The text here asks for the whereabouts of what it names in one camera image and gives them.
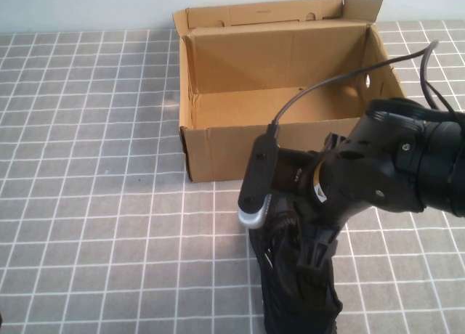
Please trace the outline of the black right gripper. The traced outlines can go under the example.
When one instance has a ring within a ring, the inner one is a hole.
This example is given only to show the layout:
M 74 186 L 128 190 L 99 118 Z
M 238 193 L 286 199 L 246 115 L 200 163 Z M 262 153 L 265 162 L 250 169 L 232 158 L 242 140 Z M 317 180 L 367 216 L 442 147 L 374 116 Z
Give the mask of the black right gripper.
M 350 164 L 337 147 L 345 137 L 330 133 L 320 152 L 311 152 L 304 170 L 303 190 L 307 206 L 299 225 L 299 257 L 296 264 L 300 289 L 326 289 L 333 284 L 332 258 L 337 237 L 355 207 L 350 191 Z

